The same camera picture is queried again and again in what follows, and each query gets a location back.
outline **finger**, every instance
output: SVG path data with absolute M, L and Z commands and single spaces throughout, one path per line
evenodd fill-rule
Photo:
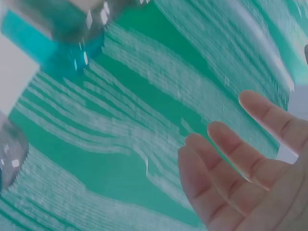
M 296 118 L 253 91 L 242 92 L 239 100 L 256 121 L 295 153 L 301 153 L 308 145 L 307 121 Z
M 258 185 L 249 183 L 245 180 L 232 166 L 225 162 L 219 156 L 215 148 L 200 135 L 194 134 L 189 136 L 186 139 L 186 145 L 199 154 L 207 168 L 208 176 L 216 186 L 218 192 L 235 209 L 244 216 L 247 216 L 260 202 L 266 191 Z
M 232 231 L 244 216 L 228 204 L 213 186 L 198 154 L 189 147 L 179 149 L 179 169 L 183 190 L 209 230 Z
M 208 133 L 227 159 L 242 172 L 246 179 L 266 190 L 269 190 L 290 166 L 283 161 L 267 159 L 223 123 L 210 124 Z

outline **human hand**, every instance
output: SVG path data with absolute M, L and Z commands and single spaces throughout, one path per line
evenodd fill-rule
M 308 230 L 308 121 L 298 119 L 252 91 L 243 108 L 298 156 L 294 165 L 267 159 L 220 122 L 211 140 L 242 177 L 201 135 L 179 149 L 183 190 L 209 231 Z

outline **white wall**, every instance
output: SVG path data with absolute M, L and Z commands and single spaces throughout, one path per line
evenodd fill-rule
M 38 65 L 0 34 L 0 110 L 8 115 Z
M 288 112 L 308 120 L 308 85 L 296 86 L 295 91 L 290 95 Z M 297 157 L 284 145 L 280 146 L 277 159 L 284 160 L 288 163 L 294 163 Z

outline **teal cloth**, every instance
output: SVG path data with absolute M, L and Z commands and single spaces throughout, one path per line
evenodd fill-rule
M 157 0 L 111 25 L 74 79 L 44 64 L 10 115 L 30 150 L 2 193 L 5 230 L 205 230 L 181 189 L 177 149 L 220 120 L 275 158 L 279 144 L 237 97 L 251 89 L 287 109 L 287 76 L 302 65 L 262 1 L 236 6 L 260 28 L 227 3 Z

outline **striped fabric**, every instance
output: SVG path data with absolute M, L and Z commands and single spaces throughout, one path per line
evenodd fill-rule
M 75 78 L 42 68 L 10 116 L 30 148 L 0 199 L 0 226 L 206 230 L 181 190 L 177 149 L 189 133 L 208 138 L 207 124 L 220 120 L 276 157 L 278 143 L 237 95 L 255 90 L 286 109 L 294 75 L 276 39 L 304 43 L 305 35 L 290 26 L 273 38 L 270 21 L 279 30 L 284 7 L 282 0 L 157 0 L 112 24 L 102 52 Z M 300 66 L 296 49 L 289 52 Z

